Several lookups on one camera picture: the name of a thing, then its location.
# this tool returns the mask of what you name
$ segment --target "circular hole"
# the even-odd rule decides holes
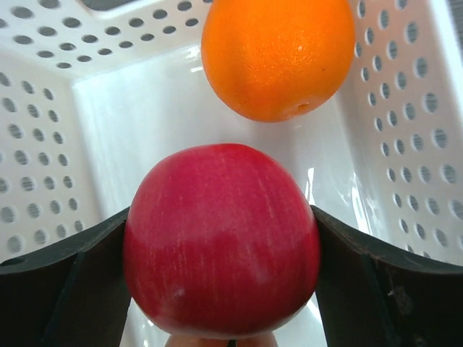
[[[399,72],[396,75],[396,85],[399,89],[405,89],[407,86],[407,78],[403,72]]]
[[[121,30],[118,27],[107,27],[104,32],[108,35],[118,35],[121,33]]]
[[[153,34],[144,34],[140,36],[141,41],[151,41],[154,39]]]
[[[432,93],[428,93],[425,96],[425,109],[429,113],[434,113],[437,110],[437,96]]]
[[[75,45],[69,42],[64,42],[59,45],[60,49],[63,51],[73,51],[76,49]]]
[[[385,142],[381,144],[381,152],[384,156],[389,157],[389,146]]]
[[[55,36],[57,31],[52,27],[40,27],[38,28],[38,33],[43,36]]]
[[[389,99],[389,85],[387,83],[383,83],[381,85],[381,96],[385,99]]]
[[[153,17],[157,20],[162,20],[163,18],[167,17],[167,12],[163,9],[157,9],[155,12],[153,12]]]
[[[16,108],[16,105],[13,103],[13,100],[10,99],[10,98],[3,98],[1,100],[1,103],[3,103],[3,107],[5,107],[5,109],[8,111],[8,112],[16,112],[17,111],[17,108]]]
[[[374,40],[375,40],[375,34],[373,33],[373,29],[369,27],[367,31],[365,32],[365,42],[368,45],[371,45]]]
[[[56,227],[56,235],[58,235],[58,237],[60,239],[64,239],[66,236],[67,236],[67,229],[65,226],[63,226],[62,224],[60,224],[59,226]]]
[[[38,218],[40,217],[41,215],[41,209],[40,207],[35,204],[35,203],[32,203],[32,204],[29,204],[27,206],[27,214],[29,215],[29,217],[31,218]]]
[[[188,27],[194,27],[197,23],[199,23],[199,20],[197,20],[196,18],[190,18],[185,22],[185,25]]]
[[[436,236],[437,242],[441,244],[442,247],[447,247],[449,245],[449,241],[447,240],[447,236],[442,230],[436,229],[434,231],[434,235]]]
[[[84,35],[82,36],[82,41],[84,41],[85,43],[95,43],[96,41],[98,41],[98,38],[94,35]]]
[[[418,134],[414,134],[412,136],[412,146],[414,149],[416,149],[418,152],[422,151],[423,147],[424,147],[424,142],[421,138],[420,135]]]
[[[32,131],[32,135],[39,142],[45,141],[45,135],[43,134],[43,132],[40,129],[34,129]]]
[[[420,239],[422,240],[426,239],[425,229],[421,226],[421,224],[415,225],[415,231],[417,232]]]
[[[397,115],[394,111],[388,112],[388,122],[392,127],[397,125]]]
[[[22,130],[16,124],[10,124],[8,126],[8,132],[15,139],[20,139],[23,136]]]
[[[31,192],[35,189],[35,182],[30,177],[22,177],[21,178],[21,187],[26,192]]]
[[[16,6],[11,9],[11,13],[17,17],[21,18],[22,20],[26,20],[28,18],[34,17],[32,11],[30,11],[27,7]]]
[[[102,48],[101,50],[98,51],[98,54],[100,54],[101,56],[107,56],[111,53],[113,53],[113,51],[108,48]]]
[[[408,205],[409,205],[414,211],[418,211],[418,209],[420,208],[420,204],[418,204],[417,198],[414,197],[413,195],[408,196]]]
[[[140,18],[132,18],[129,21],[129,25],[131,27],[141,27],[143,24],[145,24],[145,22],[143,22],[143,20]]]
[[[396,173],[391,168],[388,168],[388,178],[391,180],[391,182],[396,181]]]
[[[397,43],[396,41],[389,41],[387,49],[388,58],[394,60],[397,57]]]
[[[63,166],[67,166],[68,164],[67,157],[64,154],[58,155],[58,161]]]
[[[85,63],[85,62],[90,61],[92,59],[89,56],[79,56],[79,57],[77,57],[77,60],[81,61],[82,63]]]
[[[20,45],[30,45],[32,42],[34,42],[32,38],[25,35],[16,35],[13,37],[13,41],[15,43],[19,43]]]
[[[34,88],[28,81],[22,81],[21,86],[25,90],[26,93],[28,94],[34,93]]]
[[[442,129],[433,130],[434,145],[439,148],[445,148],[447,146],[447,134]]]
[[[43,180],[43,184],[45,185],[45,187],[47,189],[50,189],[50,190],[53,190],[55,189],[55,180],[50,177],[50,176],[47,176],[44,180]]]
[[[418,25],[415,22],[411,22],[407,26],[406,37],[408,43],[415,43],[418,38]]]
[[[408,168],[402,168],[402,178],[408,183],[412,181],[412,173]]]
[[[38,154],[38,161],[44,166],[47,166],[50,164],[50,158],[45,152],[41,152]]]
[[[82,25],[82,23],[77,18],[74,18],[74,17],[64,18],[63,24],[70,28],[75,28],[75,27],[79,27]]]
[[[442,166],[442,176],[443,179],[450,184],[455,184],[456,183],[456,170],[453,166],[450,166],[448,164]]]
[[[55,123],[59,121],[58,115],[53,110],[48,111],[48,117]]]
[[[26,152],[23,150],[17,150],[14,152],[14,159],[20,164],[20,165],[26,165],[29,163],[29,158],[27,157]]]
[[[132,46],[133,46],[133,43],[131,43],[130,41],[122,41],[119,44],[120,48],[129,48],[129,47],[132,47]]]
[[[37,230],[35,233],[34,233],[34,242],[36,244],[45,244],[46,242],[48,241],[48,235],[45,231],[43,230]]]
[[[63,178],[63,184],[65,185],[66,188],[72,188],[72,186],[74,185],[74,182],[71,177],[65,176]]]

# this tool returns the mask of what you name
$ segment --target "plastic basket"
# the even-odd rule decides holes
[[[349,225],[463,265],[463,1],[351,0],[346,82],[283,124],[243,119],[210,88],[210,1],[127,2],[0,1],[0,262],[122,210],[165,156],[240,142]],[[276,337],[324,346],[316,302]],[[167,338],[130,308],[122,346]]]

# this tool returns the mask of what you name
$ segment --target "white plastic basket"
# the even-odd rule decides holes
[[[119,212],[169,154],[241,142],[349,225],[463,265],[463,1],[351,0],[347,81],[282,124],[246,120],[210,88],[199,47],[210,2],[0,1],[0,262]],[[316,302],[276,337],[325,346]],[[167,338],[130,308],[123,346]]]

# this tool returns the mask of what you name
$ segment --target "apple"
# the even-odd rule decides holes
[[[316,222],[279,163],[237,144],[164,158],[127,218],[124,276],[168,333],[240,339],[288,322],[312,296]]]

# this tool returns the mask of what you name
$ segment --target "orange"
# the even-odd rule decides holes
[[[215,0],[201,43],[214,92],[256,121],[283,121],[327,101],[353,52],[347,0]]]

